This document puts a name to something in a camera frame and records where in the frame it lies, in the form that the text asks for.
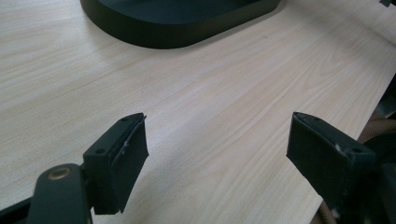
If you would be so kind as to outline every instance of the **wooden table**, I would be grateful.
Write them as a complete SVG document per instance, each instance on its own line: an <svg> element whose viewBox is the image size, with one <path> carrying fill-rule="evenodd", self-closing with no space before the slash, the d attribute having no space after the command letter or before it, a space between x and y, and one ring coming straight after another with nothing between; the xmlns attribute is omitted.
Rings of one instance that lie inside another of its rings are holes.
<svg viewBox="0 0 396 224"><path fill-rule="evenodd" d="M396 71L396 8L287 0L184 49L97 28L79 1L0 3L0 209L117 119L150 156L126 211L95 223L308 223L320 197L286 158L291 113L357 138Z"/></svg>

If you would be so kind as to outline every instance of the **black object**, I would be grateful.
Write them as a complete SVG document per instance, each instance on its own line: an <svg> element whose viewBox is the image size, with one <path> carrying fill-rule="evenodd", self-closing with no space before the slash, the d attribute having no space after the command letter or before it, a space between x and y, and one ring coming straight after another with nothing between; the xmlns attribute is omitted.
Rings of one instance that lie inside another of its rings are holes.
<svg viewBox="0 0 396 224"><path fill-rule="evenodd" d="M80 0L106 33L141 47L197 43L273 11L280 0Z"/></svg>
<svg viewBox="0 0 396 224"><path fill-rule="evenodd" d="M396 74L376 107L382 117L396 119Z"/></svg>
<svg viewBox="0 0 396 224"><path fill-rule="evenodd" d="M292 116L288 158L338 223L396 223L396 133L362 145L314 116Z"/></svg>
<svg viewBox="0 0 396 224"><path fill-rule="evenodd" d="M85 153L84 163L44 172L31 199L0 212L0 223L92 223L97 215L123 211L149 155L143 114L117 121Z"/></svg>
<svg viewBox="0 0 396 224"><path fill-rule="evenodd" d="M396 0L381 0L379 1L382 5L389 7L390 4L393 4L394 6L396 6Z"/></svg>

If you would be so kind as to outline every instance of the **black plastic mount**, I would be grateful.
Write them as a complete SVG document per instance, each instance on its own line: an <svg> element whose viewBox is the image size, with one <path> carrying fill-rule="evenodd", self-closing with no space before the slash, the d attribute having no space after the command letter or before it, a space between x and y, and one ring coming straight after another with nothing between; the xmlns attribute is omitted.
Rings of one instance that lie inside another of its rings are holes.
<svg viewBox="0 0 396 224"><path fill-rule="evenodd" d="M331 209L342 207L375 165L371 149L303 113L292 116L287 156Z"/></svg>
<svg viewBox="0 0 396 224"><path fill-rule="evenodd" d="M0 211L1 224L86 224L96 215L123 211L148 157L145 117L117 121L83 155L81 166L68 163L48 169L31 199Z"/></svg>
<svg viewBox="0 0 396 224"><path fill-rule="evenodd" d="M192 45L273 11L280 0L80 0L106 33L141 47Z"/></svg>
<svg viewBox="0 0 396 224"><path fill-rule="evenodd" d="M382 5L389 7L390 4L393 4L394 6L396 6L396 0L381 0L379 1L380 3L382 3Z"/></svg>
<svg viewBox="0 0 396 224"><path fill-rule="evenodd" d="M396 224L396 133L363 145L322 119L294 113L287 156L338 212L337 223Z"/></svg>

